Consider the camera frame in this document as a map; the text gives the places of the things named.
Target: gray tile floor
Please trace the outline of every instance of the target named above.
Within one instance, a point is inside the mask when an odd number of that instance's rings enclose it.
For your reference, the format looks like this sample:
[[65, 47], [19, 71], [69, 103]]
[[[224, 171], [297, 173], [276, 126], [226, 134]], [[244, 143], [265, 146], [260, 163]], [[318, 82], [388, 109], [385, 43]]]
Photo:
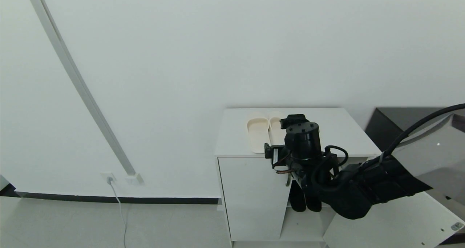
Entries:
[[[123, 204], [127, 248], [230, 248], [216, 205]], [[0, 197], [1, 248], [123, 248], [118, 204]], [[234, 248], [313, 248], [311, 243], [237, 243]], [[459, 248], [462, 245], [441, 246]]]

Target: white cable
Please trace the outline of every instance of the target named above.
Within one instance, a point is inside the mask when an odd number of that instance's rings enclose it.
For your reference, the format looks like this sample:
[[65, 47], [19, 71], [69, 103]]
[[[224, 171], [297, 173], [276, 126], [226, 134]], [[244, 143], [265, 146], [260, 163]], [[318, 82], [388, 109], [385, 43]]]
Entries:
[[113, 178], [111, 178], [111, 177], [108, 177], [106, 179], [106, 182], [112, 187], [112, 190], [113, 190], [113, 193], [115, 194], [116, 200], [120, 204], [120, 215], [121, 215], [121, 219], [123, 220], [123, 224], [124, 224], [123, 245], [124, 245], [124, 248], [126, 248], [126, 229], [128, 228], [128, 224], [124, 221], [123, 212], [121, 210], [121, 202], [120, 202], [120, 199], [118, 198], [118, 195], [116, 195], [115, 188], [113, 188], [113, 185], [112, 185], [112, 181], [113, 181]]

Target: white slipper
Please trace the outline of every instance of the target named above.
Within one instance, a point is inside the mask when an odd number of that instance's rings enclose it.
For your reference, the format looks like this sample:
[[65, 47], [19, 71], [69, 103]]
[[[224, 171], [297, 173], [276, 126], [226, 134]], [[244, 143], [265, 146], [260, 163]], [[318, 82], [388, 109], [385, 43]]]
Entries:
[[254, 112], [249, 116], [247, 122], [247, 132], [249, 134], [250, 148], [254, 153], [264, 153], [264, 144], [270, 143], [268, 128], [270, 122], [259, 112]]
[[272, 145], [284, 145], [286, 130], [281, 129], [279, 120], [286, 118], [286, 116], [281, 112], [270, 112], [268, 118], [270, 120], [270, 138]]

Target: black shoe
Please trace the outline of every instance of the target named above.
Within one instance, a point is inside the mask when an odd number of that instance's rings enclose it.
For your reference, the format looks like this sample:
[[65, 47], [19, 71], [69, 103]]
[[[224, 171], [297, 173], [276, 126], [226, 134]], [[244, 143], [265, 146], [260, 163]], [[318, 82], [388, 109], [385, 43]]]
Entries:
[[307, 208], [313, 212], [320, 212], [321, 211], [321, 201], [318, 199], [316, 195], [305, 195], [305, 203], [307, 203]]
[[305, 196], [304, 191], [300, 188], [296, 181], [292, 181], [291, 190], [289, 191], [289, 202], [291, 207], [296, 212], [304, 212], [307, 208], [305, 207]]

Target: cabinet top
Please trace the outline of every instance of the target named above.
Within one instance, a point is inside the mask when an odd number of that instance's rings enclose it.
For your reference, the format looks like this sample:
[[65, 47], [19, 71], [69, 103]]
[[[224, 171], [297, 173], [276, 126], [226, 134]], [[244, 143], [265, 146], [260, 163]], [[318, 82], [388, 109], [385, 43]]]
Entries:
[[[249, 147], [247, 121], [254, 112], [264, 117], [273, 111], [284, 115], [304, 114], [310, 122], [319, 126], [321, 148], [337, 145], [347, 150], [352, 157], [372, 157], [381, 151], [365, 134], [344, 108], [243, 108], [226, 109], [219, 129], [215, 156], [218, 157], [262, 157], [253, 153]], [[338, 156], [342, 152], [334, 151]]]

